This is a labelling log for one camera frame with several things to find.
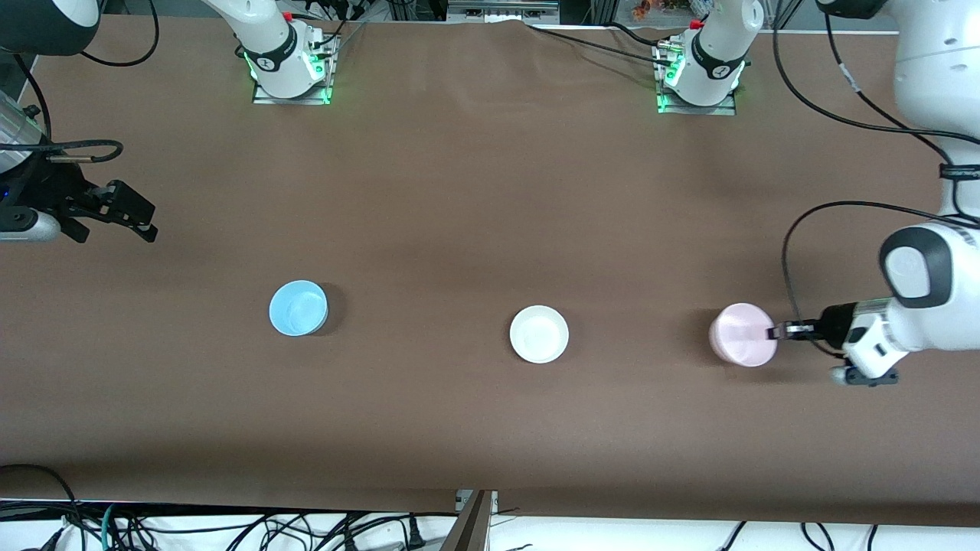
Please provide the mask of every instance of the white bowl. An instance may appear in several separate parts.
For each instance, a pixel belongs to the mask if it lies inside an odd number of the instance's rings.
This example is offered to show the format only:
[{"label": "white bowl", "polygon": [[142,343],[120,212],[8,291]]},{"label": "white bowl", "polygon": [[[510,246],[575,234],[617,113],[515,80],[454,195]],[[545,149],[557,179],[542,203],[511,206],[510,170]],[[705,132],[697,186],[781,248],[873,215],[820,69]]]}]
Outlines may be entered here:
[{"label": "white bowl", "polygon": [[554,308],[528,306],[511,322],[511,346],[532,364],[547,364],[568,346],[568,324]]}]

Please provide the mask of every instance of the black cable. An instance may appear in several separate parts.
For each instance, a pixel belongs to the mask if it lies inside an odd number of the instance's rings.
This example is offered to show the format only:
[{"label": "black cable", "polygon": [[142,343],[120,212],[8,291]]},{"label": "black cable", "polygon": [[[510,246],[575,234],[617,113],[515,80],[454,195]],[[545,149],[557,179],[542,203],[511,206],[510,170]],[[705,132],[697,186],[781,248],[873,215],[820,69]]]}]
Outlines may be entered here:
[{"label": "black cable", "polygon": [[314,47],[314,48],[319,48],[319,47],[321,47],[321,46],[322,46],[323,44],[326,44],[326,43],[327,43],[327,42],[329,42],[330,40],[333,40],[334,38],[336,38],[336,37],[337,37],[337,35],[338,35],[338,34],[340,34],[340,29],[342,29],[342,28],[344,28],[344,25],[345,25],[346,23],[347,23],[347,20],[340,20],[340,25],[338,25],[338,26],[337,26],[337,29],[336,29],[335,31],[333,31],[333,34],[331,34],[331,35],[329,35],[329,36],[328,36],[327,38],[325,38],[324,40],[321,40],[320,42],[317,42],[317,43],[315,43],[315,44],[313,45],[313,47]]},{"label": "black cable", "polygon": [[638,59],[640,61],[645,61],[645,62],[648,62],[648,63],[652,63],[654,65],[663,65],[663,66],[669,66],[670,65],[670,62],[668,60],[654,59],[654,58],[651,58],[651,57],[641,56],[641,55],[634,54],[634,53],[631,53],[631,52],[624,52],[622,50],[617,50],[617,49],[611,48],[609,46],[604,46],[603,44],[597,44],[595,42],[589,42],[588,40],[582,40],[581,38],[576,38],[574,36],[568,36],[567,34],[561,34],[559,32],[554,32],[554,31],[551,31],[551,30],[547,30],[546,28],[539,28],[537,26],[531,26],[531,25],[528,25],[527,27],[528,28],[531,28],[533,30],[536,30],[538,32],[542,32],[544,34],[550,34],[550,35],[552,35],[554,37],[557,37],[557,38],[562,38],[564,40],[570,40],[572,42],[578,42],[579,44],[584,44],[586,46],[592,46],[593,48],[599,48],[600,50],[606,50],[607,52],[613,52],[614,54],[619,54],[620,56],[626,56],[628,58]]},{"label": "black cable", "polygon": [[51,139],[51,113],[48,112],[48,102],[44,99],[44,94],[41,92],[41,87],[37,85],[37,80],[34,79],[34,75],[30,73],[30,69],[27,64],[24,63],[24,58],[21,54],[14,54],[14,62],[17,66],[21,68],[21,73],[24,73],[24,78],[30,83],[30,89],[34,91],[34,95],[37,96],[37,103],[41,104],[41,120],[44,122],[44,135]]},{"label": "black cable", "polygon": [[[81,512],[78,509],[78,503],[77,503],[78,500],[75,499],[74,492],[72,492],[72,488],[68,486],[68,483],[65,481],[65,479],[62,478],[62,476],[59,475],[54,469],[49,469],[47,467],[44,467],[43,465],[34,465],[31,463],[12,463],[9,465],[0,466],[0,473],[3,473],[4,471],[37,471],[40,473],[45,473],[46,475],[52,477],[53,479],[58,481],[58,484],[61,485],[62,490],[65,492],[65,495],[68,497],[69,505],[72,508],[72,512],[74,513],[75,519],[80,524],[83,523]],[[81,551],[85,551],[88,548],[87,541],[88,538],[85,537],[85,534],[83,534],[81,536]]]},{"label": "black cable", "polygon": [[[929,149],[932,149],[933,151],[935,151],[936,154],[938,154],[940,157],[943,158],[943,161],[947,165],[952,165],[953,164],[953,160],[950,158],[949,154],[947,154],[946,151],[943,150],[943,148],[939,147],[939,145],[937,145],[937,144],[929,141],[928,139],[926,139],[925,136],[923,136],[918,131],[913,130],[913,129],[910,129],[907,125],[905,125],[904,123],[902,123],[901,121],[899,121],[895,117],[892,117],[888,112],[886,112],[884,109],[881,109],[880,107],[878,107],[877,104],[875,104],[873,101],[871,101],[870,98],[868,98],[866,95],[864,95],[864,92],[861,91],[860,87],[854,81],[854,78],[851,77],[851,73],[845,67],[844,60],[841,58],[841,54],[837,50],[837,41],[834,39],[834,31],[833,31],[833,28],[832,28],[831,23],[830,23],[830,15],[829,14],[824,14],[823,15],[823,20],[824,20],[824,24],[827,27],[827,40],[830,42],[830,51],[834,55],[834,61],[836,61],[837,62],[837,66],[841,68],[841,72],[844,73],[846,79],[851,84],[852,88],[854,89],[855,94],[857,94],[857,97],[860,98],[860,100],[863,101],[865,104],[867,104],[868,107],[870,107],[871,109],[873,109],[875,111],[875,113],[877,113],[878,115],[881,115],[882,117],[884,117],[886,120],[888,120],[893,125],[898,126],[899,128],[904,128],[904,129],[910,130],[912,137],[914,137],[915,139],[917,139],[917,140],[921,141],[922,143],[924,143]],[[967,220],[969,220],[969,221],[971,221],[971,222],[973,222],[975,224],[980,224],[980,219],[975,218],[975,217],[972,217],[972,216],[964,213],[963,210],[959,207],[959,180],[953,179],[953,180],[951,180],[951,182],[953,183],[953,189],[951,190],[951,199],[953,201],[953,208],[954,208],[954,210],[956,210],[956,213],[960,217],[965,218],[965,219],[967,219]]]},{"label": "black cable", "polygon": [[623,25],[622,23],[617,23],[615,21],[610,21],[610,22],[606,23],[603,26],[613,26],[613,27],[618,28],[619,30],[625,32],[627,36],[629,36],[630,38],[632,38],[633,40],[636,40],[637,42],[639,42],[641,44],[646,44],[648,46],[657,47],[657,42],[658,42],[657,40],[648,40],[648,39],[644,38],[643,36],[640,36],[639,34],[633,32],[633,29],[629,28],[626,25]]},{"label": "black cable", "polygon": [[[777,18],[779,17],[778,14],[782,12],[783,1],[784,0],[779,0],[779,2],[776,4]],[[803,104],[806,105],[807,107],[813,109],[814,111],[816,111],[820,115],[823,115],[824,117],[837,121],[838,123],[844,123],[845,125],[864,128],[866,130],[878,130],[882,132],[892,132],[898,134],[918,134],[923,136],[939,136],[939,137],[947,137],[952,139],[960,139],[963,141],[968,141],[970,143],[980,145],[980,138],[976,138],[967,134],[960,134],[957,132],[947,132],[944,130],[895,128],[892,126],[869,125],[868,123],[860,123],[858,121],[852,121],[851,119],[847,119],[845,117],[841,117],[840,115],[831,113],[830,111],[827,111],[826,109],[823,109],[822,107],[811,102],[809,99],[807,99],[805,95],[803,95],[800,92],[800,90],[796,88],[795,85],[793,85],[793,81],[790,80],[789,76],[786,74],[786,69],[783,67],[782,58],[779,56],[779,29],[775,27],[772,30],[772,56],[773,58],[775,58],[776,61],[776,70],[779,72],[779,76],[782,78],[783,83],[786,84],[786,87],[789,88],[790,92],[792,92],[793,95],[796,96],[796,98],[799,99],[801,102],[803,102]]]},{"label": "black cable", "polygon": [[355,537],[361,535],[362,533],[364,533],[364,532],[366,532],[368,530],[377,528],[377,527],[382,526],[382,525],[386,525],[388,523],[395,523],[395,522],[397,522],[397,523],[400,524],[402,520],[408,519],[408,518],[410,518],[412,516],[415,516],[415,517],[433,517],[433,516],[455,517],[456,515],[454,515],[454,514],[448,514],[448,513],[447,514],[442,514],[442,513],[438,513],[438,514],[435,514],[435,513],[422,513],[422,514],[417,514],[417,515],[415,515],[415,514],[391,515],[391,516],[388,516],[388,517],[379,517],[377,519],[371,519],[370,521],[367,521],[367,522],[365,522],[362,525],[350,526],[350,530],[345,530],[344,538],[340,541],[340,543],[338,543],[337,545],[335,545],[334,547],[332,547],[330,549],[330,551],[339,551],[339,549],[342,548],[342,547],[344,547],[344,545],[348,541],[353,541]]},{"label": "black cable", "polygon": [[156,533],[205,533],[213,531],[225,531],[225,530],[237,530],[242,528],[247,528],[249,525],[235,525],[235,526],[213,526],[208,528],[190,528],[190,529],[168,529],[168,528],[154,528],[152,526],[144,525],[140,522],[142,529],[148,532]]},{"label": "black cable", "polygon": [[873,551],[871,546],[874,545],[874,536],[878,533],[878,525],[871,525],[871,531],[867,533],[867,551]]},{"label": "black cable", "polygon": [[[875,113],[885,118],[889,123],[899,128],[905,128],[906,130],[910,129],[905,123],[899,121],[895,117],[892,117],[892,115],[890,115],[887,111],[878,107],[878,105],[873,101],[871,101],[871,99],[868,98],[866,95],[864,95],[864,92],[861,91],[861,89],[854,83],[854,81],[851,79],[850,72],[848,72],[844,66],[844,60],[841,58],[841,53],[837,50],[837,40],[834,38],[834,29],[830,23],[830,14],[823,14],[823,21],[827,27],[827,41],[830,42],[830,51],[834,54],[834,61],[837,62],[837,66],[840,67],[841,71],[844,72],[844,74],[848,77],[848,82],[854,87],[855,94],[857,94],[857,97],[860,98],[860,100],[863,101],[865,104],[867,104],[868,107],[873,109]],[[950,156],[947,155],[942,148],[940,148],[935,143],[927,140],[925,136],[923,136],[922,134],[913,133],[912,137],[924,143],[926,147],[928,147],[929,149],[935,151],[937,155],[943,158],[943,161],[945,161],[946,164],[951,165],[953,163],[953,161],[950,159]]]},{"label": "black cable", "polygon": [[[943,222],[943,223],[946,223],[946,224],[958,225],[960,227],[966,227],[968,229],[980,229],[980,225],[969,223],[969,222],[964,222],[964,221],[959,220],[959,219],[956,219],[956,218],[947,217],[947,216],[941,216],[941,215],[934,215],[934,214],[931,214],[931,213],[927,213],[925,211],[920,211],[920,210],[917,210],[917,209],[911,209],[909,207],[901,207],[901,206],[898,206],[898,205],[890,205],[888,203],[878,203],[878,202],[875,202],[875,201],[831,201],[829,203],[823,203],[821,205],[817,205],[817,206],[809,209],[808,211],[806,211],[803,214],[799,215],[793,221],[793,223],[790,225],[790,228],[786,231],[786,235],[783,237],[782,252],[780,253],[780,264],[782,266],[782,271],[783,271],[783,282],[786,285],[786,295],[789,298],[790,307],[793,309],[793,315],[796,317],[796,322],[797,323],[800,323],[802,321],[803,315],[800,313],[800,305],[797,304],[797,300],[796,300],[796,289],[793,286],[793,279],[790,276],[790,265],[789,265],[790,238],[793,236],[793,232],[796,231],[797,226],[799,226],[800,223],[802,223],[804,220],[806,220],[810,215],[812,215],[814,213],[817,213],[819,211],[822,211],[822,210],[825,210],[825,209],[831,209],[831,208],[834,208],[834,207],[870,207],[870,208],[874,208],[874,209],[883,209],[883,210],[886,210],[886,211],[894,211],[894,212],[898,212],[898,213],[905,213],[905,214],[909,214],[909,215],[914,215],[914,216],[918,216],[918,217],[921,217],[921,218],[924,218],[924,219],[928,219],[928,220],[934,220],[934,221]],[[832,352],[830,350],[827,350],[823,346],[821,346],[820,343],[818,343],[812,337],[812,335],[809,335],[808,334],[808,340],[809,340],[810,343],[813,344],[813,346],[815,346],[817,348],[817,350],[823,352],[824,354],[827,354],[829,356],[833,356],[834,358],[837,358],[837,359],[843,359],[844,358],[844,355],[843,354],[840,354],[840,353],[837,353],[837,352]]]},{"label": "black cable", "polygon": [[735,544],[735,540],[738,538],[738,534],[741,533],[742,528],[744,528],[748,523],[749,521],[742,521],[735,525],[735,529],[733,529],[731,535],[728,536],[728,541],[725,542],[725,544],[722,545],[721,549],[718,549],[718,551],[731,551],[732,545]]},{"label": "black cable", "polygon": [[278,522],[276,520],[270,519],[271,520],[271,523],[275,526],[275,530],[269,530],[269,524],[270,524],[270,522],[269,521],[266,521],[266,535],[263,536],[263,541],[259,545],[259,550],[260,551],[267,551],[269,549],[269,545],[272,543],[272,540],[275,539],[276,536],[278,536],[278,535],[285,535],[287,537],[292,537],[294,539],[299,540],[299,542],[303,544],[304,551],[309,551],[310,548],[307,547],[305,541],[303,541],[302,539],[300,539],[299,537],[297,537],[294,534],[286,533],[286,530],[289,529],[289,528],[291,528],[292,525],[293,525],[293,523],[296,523],[297,521],[303,519],[304,517],[306,517],[306,514],[297,515],[295,518],[293,518],[292,521],[289,521],[288,523],[285,523],[285,524],[284,523],[280,523],[280,522]]},{"label": "black cable", "polygon": [[90,163],[105,163],[112,161],[123,153],[123,143],[115,139],[81,139],[76,141],[62,141],[55,143],[0,143],[0,151],[40,151],[54,153],[66,149],[80,149],[82,147],[102,147],[109,146],[115,148],[111,153],[105,155],[90,156]]},{"label": "black cable", "polygon": [[271,517],[272,517],[272,515],[262,515],[257,520],[255,520],[253,523],[251,523],[250,525],[245,526],[245,529],[243,529],[238,535],[236,535],[234,537],[234,539],[231,540],[230,543],[228,543],[228,546],[225,547],[225,551],[235,551],[236,549],[238,549],[238,546],[241,545],[242,541],[245,540],[245,537],[252,530],[254,530],[256,528],[256,526],[261,525],[261,524],[264,524],[265,521],[268,520]]},{"label": "black cable", "polygon": [[340,534],[341,530],[346,524],[362,519],[367,515],[368,515],[367,513],[348,513],[347,515],[344,516],[343,520],[341,520],[339,523],[334,525],[333,528],[331,528],[330,531],[328,531],[322,537],[322,540],[317,545],[317,547],[314,547],[313,551],[320,551],[320,549],[326,547],[327,544],[333,541],[333,538],[337,537],[337,535]]},{"label": "black cable", "polygon": [[157,17],[157,7],[153,4],[153,0],[147,0],[150,3],[150,14],[153,16],[153,44],[150,45],[150,49],[138,59],[132,61],[106,61],[99,59],[92,54],[87,52],[81,52],[81,55],[87,59],[94,61],[99,65],[105,65],[107,67],[133,67],[139,65],[144,61],[150,59],[153,52],[157,51],[157,44],[160,43],[160,18]]},{"label": "black cable", "polygon": [[803,533],[803,537],[807,539],[807,543],[809,543],[817,551],[834,551],[834,540],[830,538],[830,532],[828,532],[827,528],[825,528],[821,523],[816,523],[816,527],[820,528],[820,531],[823,532],[823,537],[827,538],[827,545],[829,548],[824,549],[823,547],[817,545],[816,542],[809,537],[807,523],[800,523],[800,531]]}]

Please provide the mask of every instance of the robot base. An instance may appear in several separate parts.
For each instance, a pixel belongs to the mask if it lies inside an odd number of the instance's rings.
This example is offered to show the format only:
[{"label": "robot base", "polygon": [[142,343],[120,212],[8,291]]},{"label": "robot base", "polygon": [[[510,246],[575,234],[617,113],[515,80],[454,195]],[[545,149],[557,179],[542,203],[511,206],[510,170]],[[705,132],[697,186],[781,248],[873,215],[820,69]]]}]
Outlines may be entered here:
[{"label": "robot base", "polygon": [[262,89],[256,82],[252,90],[252,103],[256,105],[330,105],[333,97],[333,79],[337,74],[337,52],[340,46],[340,37],[334,36],[320,49],[313,52],[314,55],[322,56],[322,67],[325,76],[323,80],[313,85],[306,93],[294,98],[278,98],[270,95]]},{"label": "robot base", "polygon": [[[654,59],[666,59],[672,63],[678,62],[678,44],[674,41],[661,40],[660,45],[651,48]],[[680,98],[672,88],[665,84],[665,81],[672,77],[674,67],[664,67],[654,65],[654,80],[657,83],[657,112],[658,113],[679,113],[681,115],[735,115],[735,92],[728,92],[725,99],[717,105],[703,107],[693,105]]]}]

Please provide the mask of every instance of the metal frame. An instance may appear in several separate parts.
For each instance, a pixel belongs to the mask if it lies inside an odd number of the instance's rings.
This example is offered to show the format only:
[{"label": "metal frame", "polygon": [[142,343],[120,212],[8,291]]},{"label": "metal frame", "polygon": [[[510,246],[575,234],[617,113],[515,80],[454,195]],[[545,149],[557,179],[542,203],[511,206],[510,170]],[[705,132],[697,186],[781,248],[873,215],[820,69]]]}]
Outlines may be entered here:
[{"label": "metal frame", "polygon": [[493,491],[475,490],[439,551],[486,551],[493,509]]},{"label": "metal frame", "polygon": [[[639,0],[622,0],[622,1],[638,2]],[[762,6],[765,8],[765,27],[773,28],[777,24],[775,18],[777,0],[759,0],[759,1],[762,3]],[[593,23],[615,21],[616,12],[619,9],[619,2],[620,0],[592,0]],[[783,6],[783,13],[786,14],[787,17],[780,18],[781,20],[781,23],[779,23],[780,29],[782,29],[786,25],[786,23],[789,22],[790,18],[793,17],[793,14],[796,13],[797,9],[800,7],[801,4],[803,4],[803,2],[804,0],[789,0],[789,3]],[[633,24],[634,22],[620,22],[620,23],[623,23],[624,25],[630,25]]]}]

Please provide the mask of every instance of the white object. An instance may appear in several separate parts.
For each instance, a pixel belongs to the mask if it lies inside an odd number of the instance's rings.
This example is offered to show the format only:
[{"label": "white object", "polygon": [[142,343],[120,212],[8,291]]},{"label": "white object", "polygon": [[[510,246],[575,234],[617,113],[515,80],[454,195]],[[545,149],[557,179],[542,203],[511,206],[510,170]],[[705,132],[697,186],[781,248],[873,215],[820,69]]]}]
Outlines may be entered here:
[{"label": "white object", "polygon": [[[980,2],[891,0],[884,10],[899,26],[895,98],[911,126],[980,137]],[[980,164],[980,146],[945,137],[936,141],[955,164]],[[956,199],[964,213],[980,216],[976,182],[962,183]],[[939,212],[956,214],[949,180]],[[883,375],[908,352],[980,349],[980,231],[934,222],[912,227],[931,234],[931,244],[908,247],[923,260],[906,247],[888,252],[883,268],[894,295],[883,308],[856,310],[849,337],[855,331],[858,337],[844,345],[867,377]],[[930,271],[925,261],[930,257],[950,261]],[[946,288],[944,299],[910,301]]]},{"label": "white object", "polygon": [[772,326],[772,318],[762,308],[744,302],[733,304],[711,323],[711,349],[726,362],[757,368],[776,354],[776,341],[767,333]]},{"label": "white object", "polygon": [[716,0],[703,28],[688,29],[679,35],[684,44],[684,60],[674,77],[665,83],[692,105],[707,107],[721,103],[738,85],[745,62],[741,61],[734,68],[711,64],[704,67],[695,52],[695,37],[712,58],[734,62],[749,51],[764,20],[765,11],[759,0]]},{"label": "white object", "polygon": [[99,3],[96,0],[51,0],[72,23],[93,26],[99,23]]},{"label": "white object", "polygon": [[929,294],[929,269],[925,257],[917,249],[899,247],[885,257],[888,280],[895,291],[908,298],[918,298]]},{"label": "white object", "polygon": [[[299,20],[288,23],[275,0],[202,1],[231,25],[243,48],[259,54],[257,61],[249,59],[249,65],[255,81],[270,96],[294,98],[325,78],[322,62],[315,60],[321,50],[313,47],[323,40],[323,31]],[[285,56],[281,61],[278,55],[261,55],[280,50]]]},{"label": "white object", "polygon": [[554,308],[528,306],[511,322],[511,346],[532,364],[547,364],[568,346],[568,324]]}]

